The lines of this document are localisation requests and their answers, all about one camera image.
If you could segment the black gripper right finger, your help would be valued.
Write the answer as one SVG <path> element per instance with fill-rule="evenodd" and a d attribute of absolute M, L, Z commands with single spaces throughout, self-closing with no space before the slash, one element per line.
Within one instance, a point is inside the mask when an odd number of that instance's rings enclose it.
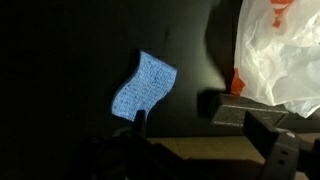
<path fill-rule="evenodd" d="M 300 158 L 302 140 L 293 132 L 279 130 L 247 111 L 243 133 L 265 159 L 259 180 L 294 180 L 296 172 L 305 171 Z"/>

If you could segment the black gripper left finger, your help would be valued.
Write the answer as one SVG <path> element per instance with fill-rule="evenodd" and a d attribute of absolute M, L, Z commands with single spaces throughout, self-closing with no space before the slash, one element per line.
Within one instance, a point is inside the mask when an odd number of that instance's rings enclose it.
<path fill-rule="evenodd" d="M 146 135 L 146 111 L 138 110 L 133 121 L 132 130 L 140 136 Z"/>

